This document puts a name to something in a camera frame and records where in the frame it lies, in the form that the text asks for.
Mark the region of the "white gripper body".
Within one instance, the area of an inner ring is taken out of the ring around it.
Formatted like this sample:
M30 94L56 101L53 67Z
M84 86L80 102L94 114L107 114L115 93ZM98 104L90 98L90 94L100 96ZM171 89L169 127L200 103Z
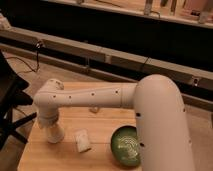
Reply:
M37 117L38 125L40 129L43 129L45 127L50 127L54 124L57 123L59 119L58 114L53 114L53 115L42 115L39 114Z

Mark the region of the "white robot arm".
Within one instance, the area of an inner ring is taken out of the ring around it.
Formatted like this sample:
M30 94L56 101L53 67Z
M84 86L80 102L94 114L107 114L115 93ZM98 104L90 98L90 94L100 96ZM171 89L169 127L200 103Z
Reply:
M50 79L37 91L34 103L44 127L57 123L61 107L132 109L143 171L195 171L183 98L164 75L77 90L66 90L61 81Z

